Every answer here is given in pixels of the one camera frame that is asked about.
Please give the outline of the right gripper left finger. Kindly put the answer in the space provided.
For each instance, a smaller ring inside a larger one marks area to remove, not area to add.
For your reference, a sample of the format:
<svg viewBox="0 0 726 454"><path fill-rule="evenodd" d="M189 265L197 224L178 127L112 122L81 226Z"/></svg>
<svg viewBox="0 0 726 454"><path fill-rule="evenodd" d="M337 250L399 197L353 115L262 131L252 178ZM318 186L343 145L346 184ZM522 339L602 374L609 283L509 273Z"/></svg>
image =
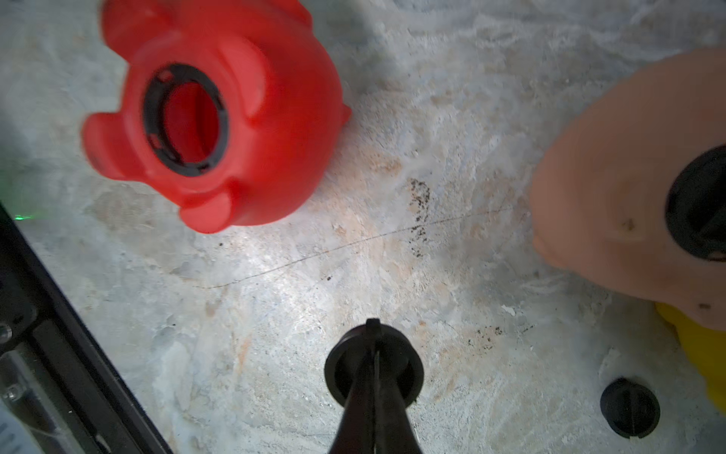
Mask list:
<svg viewBox="0 0 726 454"><path fill-rule="evenodd" d="M374 453L374 358L361 361L330 454Z"/></svg>

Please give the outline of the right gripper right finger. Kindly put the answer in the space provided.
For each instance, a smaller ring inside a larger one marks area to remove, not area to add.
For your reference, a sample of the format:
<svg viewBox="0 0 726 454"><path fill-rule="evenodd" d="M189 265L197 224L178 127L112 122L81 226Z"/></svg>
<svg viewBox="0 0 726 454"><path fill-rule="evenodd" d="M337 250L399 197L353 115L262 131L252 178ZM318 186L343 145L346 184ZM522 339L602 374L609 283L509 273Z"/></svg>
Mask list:
<svg viewBox="0 0 726 454"><path fill-rule="evenodd" d="M374 357L374 452L422 454L406 415L406 405L389 363Z"/></svg>

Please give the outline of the black plug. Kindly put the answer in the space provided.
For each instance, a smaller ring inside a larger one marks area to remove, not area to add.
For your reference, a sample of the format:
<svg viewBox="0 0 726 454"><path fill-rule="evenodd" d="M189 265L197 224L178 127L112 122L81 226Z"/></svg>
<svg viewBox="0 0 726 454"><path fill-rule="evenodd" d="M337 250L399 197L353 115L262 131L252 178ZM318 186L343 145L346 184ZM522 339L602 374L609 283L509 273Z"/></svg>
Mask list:
<svg viewBox="0 0 726 454"><path fill-rule="evenodd" d="M707 151L674 181L665 209L667 230L686 253L725 260L725 147Z"/></svg>
<svg viewBox="0 0 726 454"><path fill-rule="evenodd" d="M330 351L324 365L328 391L340 406L346 405L369 339L374 340L376 349L389 361L404 403L410 406L423 389L423 361L401 331L378 319L368 319L364 325L350 329Z"/></svg>
<svg viewBox="0 0 726 454"><path fill-rule="evenodd" d="M652 390L636 381L618 378L603 391L600 411L612 431L626 438L643 439L657 428L660 403Z"/></svg>

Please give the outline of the pink piggy bank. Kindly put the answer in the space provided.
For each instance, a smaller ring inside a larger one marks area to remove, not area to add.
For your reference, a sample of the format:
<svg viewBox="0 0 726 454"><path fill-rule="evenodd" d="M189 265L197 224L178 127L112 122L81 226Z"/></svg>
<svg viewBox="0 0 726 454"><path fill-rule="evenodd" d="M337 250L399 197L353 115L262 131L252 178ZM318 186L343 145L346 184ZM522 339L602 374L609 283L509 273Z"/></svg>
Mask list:
<svg viewBox="0 0 726 454"><path fill-rule="evenodd" d="M725 260L692 257L665 220L676 178L721 145L724 49L646 66L588 107L544 154L529 191L535 248L553 266L723 330Z"/></svg>

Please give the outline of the yellow piggy bank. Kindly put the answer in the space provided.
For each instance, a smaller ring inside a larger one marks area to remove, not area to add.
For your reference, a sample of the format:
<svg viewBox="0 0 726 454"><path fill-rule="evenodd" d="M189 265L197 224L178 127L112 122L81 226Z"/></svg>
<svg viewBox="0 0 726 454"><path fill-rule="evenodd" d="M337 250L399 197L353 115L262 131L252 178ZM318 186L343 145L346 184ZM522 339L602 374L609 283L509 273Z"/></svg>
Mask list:
<svg viewBox="0 0 726 454"><path fill-rule="evenodd" d="M656 303L659 315L674 326L689 361L705 380L709 399L725 412L725 333L701 327L672 306Z"/></svg>

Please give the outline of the red piggy bank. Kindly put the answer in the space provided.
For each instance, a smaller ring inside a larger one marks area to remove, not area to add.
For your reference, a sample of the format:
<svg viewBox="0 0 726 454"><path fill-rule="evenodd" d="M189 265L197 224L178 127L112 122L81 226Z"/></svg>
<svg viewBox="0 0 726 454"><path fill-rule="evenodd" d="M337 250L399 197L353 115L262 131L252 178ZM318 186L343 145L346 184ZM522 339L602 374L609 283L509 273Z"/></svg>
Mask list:
<svg viewBox="0 0 726 454"><path fill-rule="evenodd" d="M278 221L315 191L351 111L297 1L106 1L129 69L82 128L101 175L149 185L202 234Z"/></svg>

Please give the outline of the black plug front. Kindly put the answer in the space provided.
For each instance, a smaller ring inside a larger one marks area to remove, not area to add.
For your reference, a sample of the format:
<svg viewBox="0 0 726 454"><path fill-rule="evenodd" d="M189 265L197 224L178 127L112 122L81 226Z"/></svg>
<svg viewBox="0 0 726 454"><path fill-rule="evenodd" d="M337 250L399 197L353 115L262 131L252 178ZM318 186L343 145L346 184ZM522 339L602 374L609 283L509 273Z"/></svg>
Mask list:
<svg viewBox="0 0 726 454"><path fill-rule="evenodd" d="M667 230L686 253L725 260L725 147L707 151L674 181L665 209Z"/></svg>

